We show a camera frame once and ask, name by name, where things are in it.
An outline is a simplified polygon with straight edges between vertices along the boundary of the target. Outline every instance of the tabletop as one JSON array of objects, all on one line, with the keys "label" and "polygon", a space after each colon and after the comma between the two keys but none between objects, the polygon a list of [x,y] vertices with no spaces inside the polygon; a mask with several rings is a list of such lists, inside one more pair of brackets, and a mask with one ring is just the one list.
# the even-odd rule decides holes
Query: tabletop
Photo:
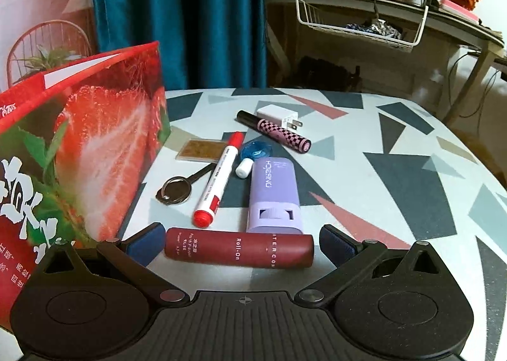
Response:
[{"label": "tabletop", "polygon": [[[189,138],[224,139],[243,131],[245,142],[269,141],[273,156],[293,162],[303,230],[314,238],[315,259],[308,269],[272,270],[173,261],[161,252],[149,269],[191,297],[196,290],[286,290],[293,296],[335,269],[318,247],[326,223],[358,241],[374,238],[391,248],[427,240],[473,308],[474,326],[462,357],[507,359],[507,332],[502,333],[507,191],[439,120],[413,102],[374,94],[207,89],[170,91],[166,98],[171,135],[120,236],[126,239],[152,222],[166,229],[194,228],[191,215],[206,179],[197,181],[190,198],[179,205],[159,203],[157,190],[168,178],[189,176],[203,167],[175,159]],[[254,113],[268,104],[299,114],[303,126],[298,132],[312,141],[310,152],[296,153],[235,121],[239,110]],[[245,231],[249,184],[231,176],[210,229]]]},{"label": "tabletop", "polygon": [[[374,11],[376,2],[381,16],[397,18],[419,24],[424,8],[396,0],[304,0],[312,5],[328,5],[347,8],[351,10]],[[295,0],[266,0],[266,3],[294,3]],[[504,41],[493,31],[469,22],[459,16],[444,11],[430,10],[426,20],[426,27],[451,36],[459,44],[475,46],[485,49],[488,42],[504,47]]]}]

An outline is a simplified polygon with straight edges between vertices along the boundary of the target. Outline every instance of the chair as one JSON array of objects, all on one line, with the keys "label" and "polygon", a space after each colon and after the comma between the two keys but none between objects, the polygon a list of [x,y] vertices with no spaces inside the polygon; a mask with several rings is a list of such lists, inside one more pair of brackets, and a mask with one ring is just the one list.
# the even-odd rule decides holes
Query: chair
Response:
[{"label": "chair", "polygon": [[39,23],[21,35],[9,52],[7,88],[29,76],[29,69],[25,67],[23,59],[40,56],[38,45],[48,51],[65,48],[83,57],[92,53],[86,33],[76,24],[62,20]]}]

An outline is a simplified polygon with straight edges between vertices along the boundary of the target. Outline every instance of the teal curtain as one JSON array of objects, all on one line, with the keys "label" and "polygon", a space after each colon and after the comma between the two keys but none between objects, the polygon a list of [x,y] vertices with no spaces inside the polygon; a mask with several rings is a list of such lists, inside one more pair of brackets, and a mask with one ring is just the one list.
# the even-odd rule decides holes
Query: teal curtain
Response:
[{"label": "teal curtain", "polygon": [[157,40],[165,88],[266,86],[264,0],[93,0],[101,52]]}]

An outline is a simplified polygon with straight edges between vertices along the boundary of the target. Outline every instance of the mascara tube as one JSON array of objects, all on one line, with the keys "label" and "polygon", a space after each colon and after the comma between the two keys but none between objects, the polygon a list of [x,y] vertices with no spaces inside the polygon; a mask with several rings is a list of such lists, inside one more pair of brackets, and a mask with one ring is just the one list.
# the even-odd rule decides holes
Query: mascara tube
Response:
[{"label": "mascara tube", "polygon": [[173,260],[251,268],[309,268],[313,237],[171,228],[165,254]]},{"label": "mascara tube", "polygon": [[312,146],[312,143],[309,139],[293,133],[286,128],[282,128],[277,124],[273,124],[266,119],[252,115],[251,113],[239,111],[236,115],[236,119],[249,128],[255,129],[262,134],[268,135],[275,141],[287,145],[299,153],[307,153]]}]

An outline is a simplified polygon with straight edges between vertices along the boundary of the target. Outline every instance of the red and white marker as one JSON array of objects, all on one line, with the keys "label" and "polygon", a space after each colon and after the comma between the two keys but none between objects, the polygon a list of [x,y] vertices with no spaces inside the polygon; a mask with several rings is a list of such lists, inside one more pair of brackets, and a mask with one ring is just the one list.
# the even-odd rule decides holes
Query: red and white marker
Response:
[{"label": "red and white marker", "polygon": [[234,132],[229,138],[229,142],[194,212],[194,225],[196,227],[207,228],[213,222],[244,137],[245,135],[242,132]]}]

